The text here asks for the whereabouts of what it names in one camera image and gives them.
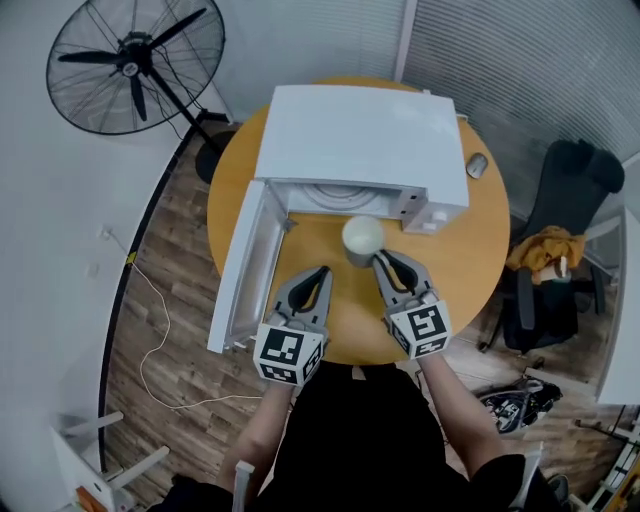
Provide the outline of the person's black clothing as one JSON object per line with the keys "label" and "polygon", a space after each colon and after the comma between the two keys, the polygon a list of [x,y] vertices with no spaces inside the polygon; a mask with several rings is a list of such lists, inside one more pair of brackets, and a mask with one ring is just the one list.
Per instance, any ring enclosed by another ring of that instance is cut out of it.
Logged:
{"label": "person's black clothing", "polygon": [[[511,453],[469,478],[428,387],[392,364],[322,362],[291,398],[276,459],[246,512],[564,512]],[[233,494],[178,475],[148,512],[231,512]]]}

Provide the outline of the black standing fan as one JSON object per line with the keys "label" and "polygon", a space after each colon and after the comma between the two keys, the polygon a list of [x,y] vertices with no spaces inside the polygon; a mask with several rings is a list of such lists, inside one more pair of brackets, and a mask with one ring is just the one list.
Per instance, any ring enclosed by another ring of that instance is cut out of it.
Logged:
{"label": "black standing fan", "polygon": [[189,109],[212,86],[225,42],[215,0],[85,0],[51,47],[49,98],[71,125],[98,135],[183,116],[203,138],[196,172],[211,183],[232,135],[206,134]]}

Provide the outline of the white desk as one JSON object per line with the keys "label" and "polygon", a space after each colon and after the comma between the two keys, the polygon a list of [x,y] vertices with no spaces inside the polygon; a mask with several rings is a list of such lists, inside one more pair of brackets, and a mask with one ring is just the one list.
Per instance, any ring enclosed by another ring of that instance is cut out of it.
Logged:
{"label": "white desk", "polygon": [[596,401],[640,405],[640,221],[627,208],[621,220],[620,281]]}

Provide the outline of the glass partition with blinds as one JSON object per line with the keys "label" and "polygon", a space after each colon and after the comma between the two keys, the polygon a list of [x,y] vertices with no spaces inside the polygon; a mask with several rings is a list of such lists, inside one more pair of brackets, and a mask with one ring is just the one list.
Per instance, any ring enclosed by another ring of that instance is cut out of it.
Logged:
{"label": "glass partition with blinds", "polygon": [[278,85],[370,76],[452,98],[496,153],[559,135],[640,152],[640,1],[217,3],[216,80],[239,118]]}

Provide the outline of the person's right forearm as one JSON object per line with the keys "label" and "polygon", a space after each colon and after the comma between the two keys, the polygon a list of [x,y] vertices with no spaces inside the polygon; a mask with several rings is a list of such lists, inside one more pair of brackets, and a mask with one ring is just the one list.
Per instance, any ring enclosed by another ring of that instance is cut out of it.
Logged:
{"label": "person's right forearm", "polygon": [[443,356],[425,356],[418,364],[444,433],[472,478],[485,464],[506,454],[495,423]]}

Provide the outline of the yellow cloth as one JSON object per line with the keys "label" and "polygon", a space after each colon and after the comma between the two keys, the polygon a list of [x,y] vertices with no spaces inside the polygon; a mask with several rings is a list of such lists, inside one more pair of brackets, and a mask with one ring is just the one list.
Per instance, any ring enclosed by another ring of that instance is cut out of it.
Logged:
{"label": "yellow cloth", "polygon": [[513,271],[525,268],[534,273],[565,258],[568,268],[573,269],[583,257],[585,243],[584,234],[572,235],[564,228],[547,226],[517,244],[505,265]]}

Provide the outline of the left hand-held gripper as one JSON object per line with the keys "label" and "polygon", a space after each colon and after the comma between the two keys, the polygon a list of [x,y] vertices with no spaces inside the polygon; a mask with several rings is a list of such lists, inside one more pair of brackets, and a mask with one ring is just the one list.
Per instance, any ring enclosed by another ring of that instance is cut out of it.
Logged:
{"label": "left hand-held gripper", "polygon": [[303,386],[325,355],[333,273],[324,265],[302,271],[277,291],[274,309],[261,323],[253,362],[266,380]]}

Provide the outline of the person's left forearm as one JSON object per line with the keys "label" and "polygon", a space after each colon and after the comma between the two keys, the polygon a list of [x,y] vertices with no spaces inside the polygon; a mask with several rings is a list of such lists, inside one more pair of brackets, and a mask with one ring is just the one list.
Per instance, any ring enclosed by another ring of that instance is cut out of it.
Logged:
{"label": "person's left forearm", "polygon": [[254,467],[247,499],[258,495],[276,459],[293,392],[293,386],[269,383],[254,415],[225,454],[216,479],[219,487],[232,492],[236,465],[245,462]]}

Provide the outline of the black office chair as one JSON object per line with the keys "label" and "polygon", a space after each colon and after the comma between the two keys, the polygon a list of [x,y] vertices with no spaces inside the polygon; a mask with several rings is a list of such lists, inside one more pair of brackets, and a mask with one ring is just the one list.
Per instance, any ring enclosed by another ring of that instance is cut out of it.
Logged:
{"label": "black office chair", "polygon": [[[530,216],[511,234],[508,255],[527,237],[547,226],[572,235],[584,234],[597,210],[611,194],[623,188],[622,164],[611,152],[583,140],[553,142],[543,161],[537,195]],[[535,273],[504,267],[496,292],[502,300],[496,326],[477,349],[489,351],[498,338],[507,348],[526,354],[564,343],[578,332],[580,295],[591,298],[595,311],[606,311],[604,274],[592,267],[588,279],[536,282]]]}

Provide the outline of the small white table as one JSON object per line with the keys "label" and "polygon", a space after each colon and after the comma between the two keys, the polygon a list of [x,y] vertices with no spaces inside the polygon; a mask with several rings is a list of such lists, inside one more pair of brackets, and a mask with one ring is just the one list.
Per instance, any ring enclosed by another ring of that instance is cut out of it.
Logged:
{"label": "small white table", "polygon": [[170,453],[163,445],[135,465],[112,473],[95,469],[88,461],[85,449],[106,427],[124,419],[121,411],[98,417],[95,421],[71,427],[51,426],[51,437],[71,504],[83,508],[83,502],[94,510],[105,512],[134,512],[135,499],[125,487],[146,471],[160,463]]}

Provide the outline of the white cup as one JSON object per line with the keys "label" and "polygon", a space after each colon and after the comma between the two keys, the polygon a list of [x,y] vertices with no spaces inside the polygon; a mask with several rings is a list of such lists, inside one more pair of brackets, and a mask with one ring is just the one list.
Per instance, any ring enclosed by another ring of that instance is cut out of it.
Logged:
{"label": "white cup", "polygon": [[352,265],[357,268],[370,267],[374,255],[384,248],[384,226],[373,217],[352,217],[342,229],[342,244],[347,260]]}

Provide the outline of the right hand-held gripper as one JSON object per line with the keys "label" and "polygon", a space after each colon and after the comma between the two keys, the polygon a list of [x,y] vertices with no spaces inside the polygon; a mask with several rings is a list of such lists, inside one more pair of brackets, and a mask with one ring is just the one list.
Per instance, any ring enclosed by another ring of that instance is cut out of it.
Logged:
{"label": "right hand-held gripper", "polygon": [[403,253],[383,249],[374,255],[373,270],[387,308],[388,332],[407,358],[445,350],[452,337],[449,312],[446,302],[430,290],[426,267]]}

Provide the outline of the white microwave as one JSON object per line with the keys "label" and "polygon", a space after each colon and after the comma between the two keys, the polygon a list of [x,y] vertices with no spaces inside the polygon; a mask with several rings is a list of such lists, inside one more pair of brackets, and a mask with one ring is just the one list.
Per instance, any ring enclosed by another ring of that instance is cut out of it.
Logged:
{"label": "white microwave", "polygon": [[208,347],[221,353],[261,323],[291,213],[366,215],[432,235],[470,205],[450,98],[397,89],[275,89],[253,162],[212,184],[210,222],[227,244]]}

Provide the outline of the small brown white package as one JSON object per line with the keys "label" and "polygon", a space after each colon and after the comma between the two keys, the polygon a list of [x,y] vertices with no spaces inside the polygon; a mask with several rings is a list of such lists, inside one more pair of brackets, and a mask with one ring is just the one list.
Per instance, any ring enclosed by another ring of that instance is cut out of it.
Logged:
{"label": "small brown white package", "polygon": [[535,281],[539,283],[546,281],[568,282],[570,280],[571,269],[565,256],[560,257],[535,273]]}

